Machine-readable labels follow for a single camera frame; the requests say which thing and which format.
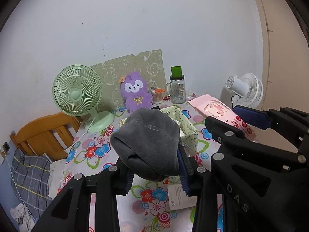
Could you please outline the grey plaid blanket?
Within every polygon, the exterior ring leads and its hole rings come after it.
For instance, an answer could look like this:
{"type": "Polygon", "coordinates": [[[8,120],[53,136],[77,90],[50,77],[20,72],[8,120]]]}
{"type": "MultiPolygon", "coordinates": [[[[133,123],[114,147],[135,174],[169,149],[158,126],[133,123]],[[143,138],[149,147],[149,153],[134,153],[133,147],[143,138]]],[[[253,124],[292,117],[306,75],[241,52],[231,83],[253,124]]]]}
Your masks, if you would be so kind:
{"type": "Polygon", "coordinates": [[[45,156],[28,156],[17,149],[10,167],[12,189],[35,221],[51,203],[48,185],[50,164],[45,156]]]}

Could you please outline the white paper card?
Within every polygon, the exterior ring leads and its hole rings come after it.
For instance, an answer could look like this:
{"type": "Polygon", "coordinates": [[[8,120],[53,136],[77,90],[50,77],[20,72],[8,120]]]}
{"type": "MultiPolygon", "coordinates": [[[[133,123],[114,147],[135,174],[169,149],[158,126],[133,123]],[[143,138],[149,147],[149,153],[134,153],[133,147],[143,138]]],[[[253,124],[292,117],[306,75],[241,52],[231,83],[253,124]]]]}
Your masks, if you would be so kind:
{"type": "Polygon", "coordinates": [[[197,203],[197,197],[187,196],[180,184],[168,186],[168,200],[170,210],[172,211],[194,207],[197,203]]]}

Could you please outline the dark grey sock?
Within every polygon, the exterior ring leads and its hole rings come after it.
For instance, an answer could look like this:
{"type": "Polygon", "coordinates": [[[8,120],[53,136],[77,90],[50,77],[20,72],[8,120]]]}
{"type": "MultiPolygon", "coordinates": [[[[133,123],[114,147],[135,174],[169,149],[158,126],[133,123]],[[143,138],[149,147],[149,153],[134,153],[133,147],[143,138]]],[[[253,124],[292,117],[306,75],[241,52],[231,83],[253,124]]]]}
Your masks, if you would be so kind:
{"type": "Polygon", "coordinates": [[[179,175],[179,125],[158,109],[140,108],[110,137],[121,161],[139,177],[161,182],[179,175]]]}

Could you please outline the green desk fan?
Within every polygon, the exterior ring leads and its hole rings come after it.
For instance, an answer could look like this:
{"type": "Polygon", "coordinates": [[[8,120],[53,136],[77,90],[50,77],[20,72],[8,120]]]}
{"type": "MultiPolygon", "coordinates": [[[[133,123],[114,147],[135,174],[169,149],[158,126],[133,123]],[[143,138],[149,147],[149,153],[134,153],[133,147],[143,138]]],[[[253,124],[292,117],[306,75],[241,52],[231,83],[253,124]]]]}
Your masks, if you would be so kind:
{"type": "Polygon", "coordinates": [[[102,84],[90,67],[75,64],[61,70],[54,79],[52,96],[55,105],[65,114],[72,117],[90,115],[87,132],[103,131],[115,119],[111,112],[98,110],[102,84]]]}

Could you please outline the white standing fan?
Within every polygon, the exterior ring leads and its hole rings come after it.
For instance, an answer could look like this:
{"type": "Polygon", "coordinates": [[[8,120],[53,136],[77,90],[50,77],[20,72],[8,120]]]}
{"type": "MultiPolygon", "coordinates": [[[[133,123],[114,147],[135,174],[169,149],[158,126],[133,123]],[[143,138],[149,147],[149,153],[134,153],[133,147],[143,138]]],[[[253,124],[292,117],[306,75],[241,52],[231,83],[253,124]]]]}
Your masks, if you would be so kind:
{"type": "Polygon", "coordinates": [[[263,84],[253,73],[246,73],[240,77],[229,76],[226,88],[234,93],[232,107],[237,105],[257,108],[263,97],[263,84]]]}

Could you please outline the clear cup with cotton swabs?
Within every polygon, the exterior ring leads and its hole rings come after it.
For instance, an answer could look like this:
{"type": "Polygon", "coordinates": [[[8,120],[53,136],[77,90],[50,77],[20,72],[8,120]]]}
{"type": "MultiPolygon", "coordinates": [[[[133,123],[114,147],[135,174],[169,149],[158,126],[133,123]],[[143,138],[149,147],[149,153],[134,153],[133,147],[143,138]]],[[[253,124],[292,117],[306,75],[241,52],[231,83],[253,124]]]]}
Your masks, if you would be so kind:
{"type": "Polygon", "coordinates": [[[163,102],[163,97],[166,90],[161,88],[150,87],[154,104],[160,104],[163,102]]]}

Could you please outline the wooden chair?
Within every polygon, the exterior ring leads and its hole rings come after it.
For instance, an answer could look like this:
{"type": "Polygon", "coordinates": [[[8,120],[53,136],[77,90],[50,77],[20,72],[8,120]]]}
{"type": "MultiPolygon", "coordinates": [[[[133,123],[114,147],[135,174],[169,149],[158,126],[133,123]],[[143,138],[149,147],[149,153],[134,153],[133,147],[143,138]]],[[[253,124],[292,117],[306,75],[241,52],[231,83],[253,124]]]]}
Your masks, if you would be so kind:
{"type": "Polygon", "coordinates": [[[52,160],[60,160],[67,157],[65,150],[74,140],[69,126],[78,131],[81,121],[80,117],[74,118],[60,112],[33,120],[16,134],[10,134],[10,138],[16,148],[26,155],[46,154],[52,160]]]}

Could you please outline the cartoon patterned cardboard panel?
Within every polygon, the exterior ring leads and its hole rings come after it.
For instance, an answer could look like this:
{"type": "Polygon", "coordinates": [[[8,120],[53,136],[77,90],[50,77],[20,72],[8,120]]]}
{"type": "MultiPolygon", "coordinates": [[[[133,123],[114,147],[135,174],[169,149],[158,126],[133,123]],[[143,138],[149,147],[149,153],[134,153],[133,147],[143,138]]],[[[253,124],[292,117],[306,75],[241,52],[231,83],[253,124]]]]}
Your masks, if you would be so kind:
{"type": "Polygon", "coordinates": [[[99,111],[112,111],[125,106],[121,97],[119,79],[131,72],[138,72],[148,88],[164,88],[166,76],[163,67],[162,50],[140,52],[95,64],[91,68],[99,76],[102,84],[102,97],[99,111]]]}

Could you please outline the crumpled white cloth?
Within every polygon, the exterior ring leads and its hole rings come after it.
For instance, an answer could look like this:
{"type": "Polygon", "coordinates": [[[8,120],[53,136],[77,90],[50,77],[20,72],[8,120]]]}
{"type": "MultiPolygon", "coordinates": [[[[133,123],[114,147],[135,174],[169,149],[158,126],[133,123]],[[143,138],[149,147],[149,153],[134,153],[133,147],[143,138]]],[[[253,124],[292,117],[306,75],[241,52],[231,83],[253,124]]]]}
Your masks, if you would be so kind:
{"type": "Polygon", "coordinates": [[[36,224],[34,216],[24,204],[18,204],[10,209],[12,218],[17,222],[20,232],[31,232],[36,224]]]}

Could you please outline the pink wet wipes pack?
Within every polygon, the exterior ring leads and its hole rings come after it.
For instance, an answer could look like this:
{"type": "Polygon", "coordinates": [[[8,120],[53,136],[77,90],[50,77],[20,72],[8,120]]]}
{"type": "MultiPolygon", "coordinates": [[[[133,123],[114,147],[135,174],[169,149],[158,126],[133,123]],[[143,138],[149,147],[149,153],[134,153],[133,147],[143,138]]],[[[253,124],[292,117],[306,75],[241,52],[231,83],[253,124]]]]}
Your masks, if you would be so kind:
{"type": "Polygon", "coordinates": [[[252,128],[228,106],[215,97],[205,94],[190,100],[190,105],[206,117],[214,117],[243,131],[246,138],[254,141],[256,135],[252,128]]]}

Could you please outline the glass jar with green lid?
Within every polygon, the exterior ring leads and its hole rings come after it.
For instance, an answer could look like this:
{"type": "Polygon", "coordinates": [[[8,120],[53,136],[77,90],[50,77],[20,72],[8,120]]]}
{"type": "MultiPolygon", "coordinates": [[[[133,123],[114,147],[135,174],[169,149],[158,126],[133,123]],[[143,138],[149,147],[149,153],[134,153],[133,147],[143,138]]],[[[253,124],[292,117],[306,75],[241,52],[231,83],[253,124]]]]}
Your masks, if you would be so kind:
{"type": "Polygon", "coordinates": [[[172,103],[185,103],[185,81],[181,66],[171,67],[170,82],[166,84],[166,93],[170,97],[172,103]]]}

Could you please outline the floral tablecloth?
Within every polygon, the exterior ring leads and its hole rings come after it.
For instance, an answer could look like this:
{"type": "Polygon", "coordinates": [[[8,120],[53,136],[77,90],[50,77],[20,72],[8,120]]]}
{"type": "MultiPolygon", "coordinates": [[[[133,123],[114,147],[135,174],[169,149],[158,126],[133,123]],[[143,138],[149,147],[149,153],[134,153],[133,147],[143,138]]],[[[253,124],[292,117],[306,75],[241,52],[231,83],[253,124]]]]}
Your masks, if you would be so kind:
{"type": "MultiPolygon", "coordinates": [[[[199,166],[210,169],[211,155],[219,149],[206,130],[204,116],[190,103],[179,105],[181,116],[186,117],[197,129],[197,147],[194,159],[199,166]]],[[[98,174],[116,163],[118,155],[110,144],[110,136],[119,129],[121,120],[128,117],[124,108],[113,111],[115,119],[106,129],[86,132],[81,125],[68,157],[51,166],[49,197],[55,196],[77,173],[85,176],[98,174]]],[[[154,183],[138,176],[134,177],[132,189],[126,196],[117,197],[117,210],[121,231],[191,231],[195,208],[172,211],[169,207],[168,186],[180,184],[179,177],[169,177],[154,183]]]]}

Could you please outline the cream cartoon fabric storage box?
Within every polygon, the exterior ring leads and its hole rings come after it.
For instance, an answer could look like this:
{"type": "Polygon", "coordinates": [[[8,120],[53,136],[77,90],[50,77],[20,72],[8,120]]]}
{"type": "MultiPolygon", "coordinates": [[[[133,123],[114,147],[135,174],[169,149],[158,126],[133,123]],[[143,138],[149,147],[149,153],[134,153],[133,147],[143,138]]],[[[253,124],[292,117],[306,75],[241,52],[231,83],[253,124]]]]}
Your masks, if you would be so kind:
{"type": "Polygon", "coordinates": [[[146,160],[170,156],[174,161],[178,143],[185,146],[187,156],[197,153],[197,130],[178,106],[136,110],[110,141],[121,158],[136,154],[146,160]]]}

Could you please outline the purple plush toy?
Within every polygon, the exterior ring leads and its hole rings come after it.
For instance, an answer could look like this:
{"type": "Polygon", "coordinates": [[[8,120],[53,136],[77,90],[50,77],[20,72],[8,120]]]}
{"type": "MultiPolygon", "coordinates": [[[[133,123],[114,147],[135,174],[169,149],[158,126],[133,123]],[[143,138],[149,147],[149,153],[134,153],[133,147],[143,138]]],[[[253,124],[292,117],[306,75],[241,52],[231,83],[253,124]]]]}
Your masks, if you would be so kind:
{"type": "Polygon", "coordinates": [[[152,94],[139,72],[134,71],[121,78],[120,84],[121,96],[130,114],[140,108],[152,108],[152,94]]]}

